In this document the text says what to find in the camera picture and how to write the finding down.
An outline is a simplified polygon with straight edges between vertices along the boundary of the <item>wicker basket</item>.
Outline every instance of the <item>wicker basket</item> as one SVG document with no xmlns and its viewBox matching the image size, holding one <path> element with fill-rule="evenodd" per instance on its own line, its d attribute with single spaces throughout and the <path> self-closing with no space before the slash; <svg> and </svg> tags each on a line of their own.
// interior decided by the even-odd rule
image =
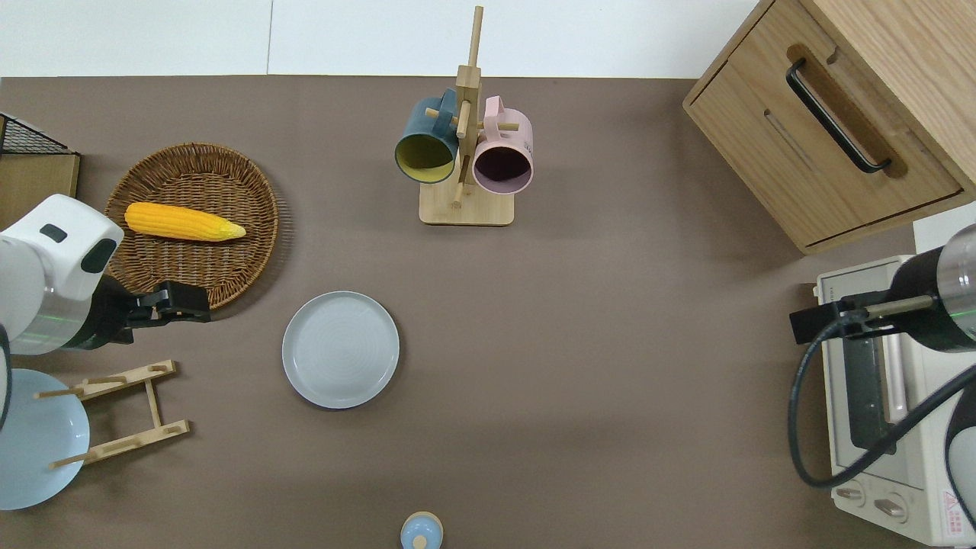
<svg viewBox="0 0 976 549">
<path fill-rule="evenodd" d="M 217 214 L 247 235 L 197 242 L 133 232 L 125 210 L 156 202 Z M 105 215 L 125 231 L 108 273 L 131 292 L 163 280 L 207 289 L 211 310 L 242 294 L 267 265 L 278 235 L 278 207 L 267 178 L 236 150 L 206 143 L 164 148 L 129 170 L 108 199 Z"/>
</svg>

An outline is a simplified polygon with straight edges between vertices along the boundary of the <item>mug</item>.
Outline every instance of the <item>mug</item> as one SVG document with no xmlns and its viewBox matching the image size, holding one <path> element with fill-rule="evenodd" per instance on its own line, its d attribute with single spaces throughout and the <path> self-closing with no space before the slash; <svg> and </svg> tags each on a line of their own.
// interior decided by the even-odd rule
<svg viewBox="0 0 976 549">
<path fill-rule="evenodd" d="M 436 118 L 427 116 L 428 108 L 438 111 Z M 453 88 L 414 106 L 393 152 L 404 175 L 421 183 L 438 183 L 451 175 L 458 155 L 457 127 L 451 125 L 451 117 L 457 115 L 458 94 Z"/>
<path fill-rule="evenodd" d="M 518 130 L 499 130 L 499 124 L 511 122 Z M 532 183 L 532 122 L 514 108 L 505 108 L 502 98 L 495 96 L 485 101 L 484 125 L 471 163 L 474 180 L 495 194 L 524 190 Z"/>
</svg>

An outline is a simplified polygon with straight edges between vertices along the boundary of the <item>wooden mug stand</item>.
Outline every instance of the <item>wooden mug stand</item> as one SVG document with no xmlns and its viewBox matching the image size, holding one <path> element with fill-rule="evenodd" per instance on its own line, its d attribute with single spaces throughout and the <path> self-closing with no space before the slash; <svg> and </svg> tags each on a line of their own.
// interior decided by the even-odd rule
<svg viewBox="0 0 976 549">
<path fill-rule="evenodd" d="M 484 8 L 474 8 L 468 64 L 458 66 L 458 157 L 454 172 L 440 183 L 421 185 L 421 221 L 428 225 L 480 225 L 503 227 L 515 220 L 515 197 L 482 189 L 471 175 L 478 140 L 481 69 L 477 66 Z M 437 111 L 427 110 L 428 116 Z"/>
<path fill-rule="evenodd" d="M 79 453 L 78 455 L 65 457 L 65 459 L 59 459 L 58 461 L 48 465 L 48 467 L 55 469 L 62 465 L 67 465 L 68 463 L 74 463 L 75 461 L 82 461 L 85 465 L 87 465 L 89 463 L 101 461 L 106 457 L 118 455 L 132 449 L 141 448 L 147 444 L 158 443 L 159 441 L 165 441 L 166 439 L 170 439 L 171 437 L 175 437 L 177 435 L 189 433 L 189 422 L 185 419 L 163 425 L 163 422 L 159 417 L 159 404 L 156 402 L 156 391 L 152 387 L 153 379 L 171 374 L 175 371 L 177 371 L 177 367 L 172 360 L 163 360 L 155 364 L 142 366 L 107 377 L 85 379 L 78 385 L 69 387 L 68 389 L 36 393 L 34 395 L 36 399 L 48 399 L 62 395 L 74 395 L 81 401 L 87 401 L 89 399 L 94 399 L 95 397 L 113 393 L 120 389 L 132 387 L 133 385 L 137 385 L 139 383 L 144 383 L 145 391 L 149 396 L 149 413 L 152 415 L 152 424 L 154 425 L 154 427 L 148 431 L 142 431 L 141 433 L 129 435 L 128 437 L 122 437 L 121 439 L 98 444 L 88 448 L 88 451 L 85 453 Z"/>
</svg>

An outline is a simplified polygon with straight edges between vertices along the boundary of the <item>corn cob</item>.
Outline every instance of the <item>corn cob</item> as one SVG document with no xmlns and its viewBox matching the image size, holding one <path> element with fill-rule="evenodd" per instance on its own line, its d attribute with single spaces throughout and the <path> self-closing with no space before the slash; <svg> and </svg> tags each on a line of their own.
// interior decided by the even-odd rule
<svg viewBox="0 0 976 549">
<path fill-rule="evenodd" d="M 243 227 L 221 216 L 153 202 L 129 204 L 125 222 L 135 232 L 184 240 L 217 242 L 245 234 Z"/>
</svg>

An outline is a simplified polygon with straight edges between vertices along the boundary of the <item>wooden drawer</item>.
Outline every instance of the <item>wooden drawer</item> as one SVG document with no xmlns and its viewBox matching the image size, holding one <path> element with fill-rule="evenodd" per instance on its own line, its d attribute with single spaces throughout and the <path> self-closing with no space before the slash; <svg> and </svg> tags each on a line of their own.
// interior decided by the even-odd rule
<svg viewBox="0 0 976 549">
<path fill-rule="evenodd" d="M 806 253 L 972 199 L 972 183 L 947 167 L 945 152 L 933 151 L 925 128 L 851 49 L 797 0 L 765 2 L 685 101 Z M 812 101 L 788 83 L 791 68 Z M 811 103 L 823 106 L 851 152 L 838 145 Z M 858 167 L 851 159 L 856 154 L 862 164 L 884 167 Z"/>
</svg>

